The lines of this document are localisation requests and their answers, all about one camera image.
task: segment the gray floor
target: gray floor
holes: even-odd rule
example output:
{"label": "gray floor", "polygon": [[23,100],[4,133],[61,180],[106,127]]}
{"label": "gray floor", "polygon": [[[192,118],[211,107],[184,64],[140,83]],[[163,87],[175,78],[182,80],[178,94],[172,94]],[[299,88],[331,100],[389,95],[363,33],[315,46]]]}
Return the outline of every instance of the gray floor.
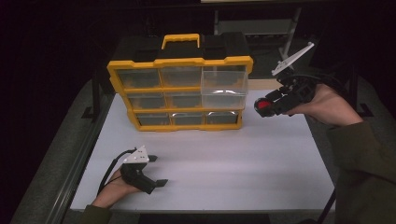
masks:
{"label": "gray floor", "polygon": [[[290,54],[301,49],[305,41],[296,41],[290,49]],[[276,50],[257,52],[255,70],[250,78],[268,78],[266,74],[275,67],[279,61],[279,55]],[[295,66],[299,69],[305,69],[309,56],[301,59]],[[48,155],[43,160],[35,179],[30,188],[27,190],[19,209],[17,210],[12,223],[46,223],[50,219],[50,213],[53,212],[52,205],[59,200],[60,192],[64,185],[65,177],[69,175],[71,167],[74,165],[75,157],[81,150],[81,145],[86,144],[86,134],[92,128],[90,119],[82,119],[86,107],[92,105],[92,85],[87,83],[77,96],[75,102],[70,107],[68,115],[64,119],[59,132],[54,138]],[[364,118],[371,122],[376,136],[380,142],[396,149],[396,121],[388,110],[380,103],[373,87],[363,78],[359,78],[358,91],[359,104],[366,104],[373,112],[374,116]],[[337,168],[332,164],[332,153],[325,137],[325,132],[329,128],[326,125],[307,120],[312,135],[317,143],[318,150],[329,171],[332,181],[337,178]],[[65,197],[71,200],[73,195]],[[81,213],[67,210],[64,215],[64,224],[78,223]],[[297,223],[305,218],[318,218],[316,213],[276,213],[270,214],[272,224],[291,224]],[[325,223],[333,223],[334,215],[329,214]],[[115,213],[110,223],[137,223],[138,215]]]}

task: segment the yellow handle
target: yellow handle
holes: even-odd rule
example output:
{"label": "yellow handle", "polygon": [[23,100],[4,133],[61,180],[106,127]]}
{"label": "yellow handle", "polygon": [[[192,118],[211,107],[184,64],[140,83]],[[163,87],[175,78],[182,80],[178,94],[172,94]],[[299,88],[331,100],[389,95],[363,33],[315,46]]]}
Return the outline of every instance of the yellow handle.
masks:
{"label": "yellow handle", "polygon": [[166,35],[163,38],[163,46],[161,49],[165,49],[166,42],[177,42],[177,41],[197,41],[197,47],[199,48],[199,35],[189,34],[189,35]]}

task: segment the dark wall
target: dark wall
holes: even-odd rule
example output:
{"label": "dark wall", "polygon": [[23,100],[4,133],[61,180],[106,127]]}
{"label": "dark wall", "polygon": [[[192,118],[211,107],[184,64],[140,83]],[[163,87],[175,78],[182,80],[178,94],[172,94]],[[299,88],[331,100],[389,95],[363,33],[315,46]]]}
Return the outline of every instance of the dark wall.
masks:
{"label": "dark wall", "polygon": [[396,118],[393,65],[394,1],[361,1],[338,6],[315,51],[312,66],[328,68],[348,63],[375,88],[380,101]]}
{"label": "dark wall", "polygon": [[8,223],[94,63],[62,1],[2,2],[1,223]]}

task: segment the clear plastic drawer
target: clear plastic drawer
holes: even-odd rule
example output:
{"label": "clear plastic drawer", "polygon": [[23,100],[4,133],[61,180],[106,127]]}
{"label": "clear plastic drawer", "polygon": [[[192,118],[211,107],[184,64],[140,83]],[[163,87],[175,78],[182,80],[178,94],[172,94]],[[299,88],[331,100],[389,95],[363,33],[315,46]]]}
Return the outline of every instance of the clear plastic drawer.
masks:
{"label": "clear plastic drawer", "polygon": [[205,113],[205,124],[235,124],[238,121],[237,111]]}
{"label": "clear plastic drawer", "polygon": [[203,92],[232,88],[240,93],[246,93],[248,91],[246,66],[206,66],[203,68],[201,87]]}
{"label": "clear plastic drawer", "polygon": [[134,109],[165,108],[165,100],[161,92],[130,93],[127,96]]}
{"label": "clear plastic drawer", "polygon": [[202,67],[164,67],[160,71],[165,87],[198,87],[201,85]]}
{"label": "clear plastic drawer", "polygon": [[170,108],[201,107],[201,93],[198,91],[174,91],[164,95]]}
{"label": "clear plastic drawer", "polygon": [[171,113],[169,116],[175,125],[197,125],[204,123],[204,114],[199,112]]}
{"label": "clear plastic drawer", "polygon": [[169,125],[169,117],[167,113],[150,113],[150,114],[143,114],[139,113],[136,114],[137,120],[139,121],[140,125]]}
{"label": "clear plastic drawer", "polygon": [[157,69],[117,69],[116,72],[125,88],[160,87]]}
{"label": "clear plastic drawer", "polygon": [[203,108],[243,109],[246,95],[232,90],[212,91],[202,95]]}

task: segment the finger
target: finger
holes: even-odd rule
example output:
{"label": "finger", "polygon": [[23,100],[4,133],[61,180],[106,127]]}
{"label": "finger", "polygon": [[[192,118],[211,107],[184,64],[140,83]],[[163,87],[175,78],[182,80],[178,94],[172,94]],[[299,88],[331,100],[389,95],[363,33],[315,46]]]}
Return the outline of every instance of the finger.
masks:
{"label": "finger", "polygon": [[293,109],[287,111],[285,114],[286,115],[305,114],[308,111],[308,107],[309,107],[308,104],[297,105]]}
{"label": "finger", "polygon": [[320,121],[318,121],[317,119],[315,119],[315,118],[312,117],[312,116],[308,116],[308,117],[309,117],[309,119],[310,119],[312,122],[314,122],[314,123],[320,122]]}

